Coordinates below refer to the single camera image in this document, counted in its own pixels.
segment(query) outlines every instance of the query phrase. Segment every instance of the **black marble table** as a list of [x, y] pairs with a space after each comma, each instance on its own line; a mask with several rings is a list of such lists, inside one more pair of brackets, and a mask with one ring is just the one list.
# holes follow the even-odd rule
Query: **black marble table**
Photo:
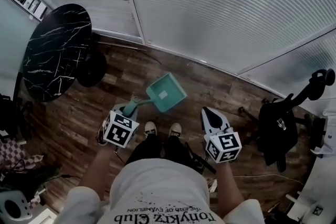
[[89, 14], [77, 4], [54, 9], [36, 27], [23, 61], [23, 79], [34, 99], [54, 100], [71, 86], [91, 32]]

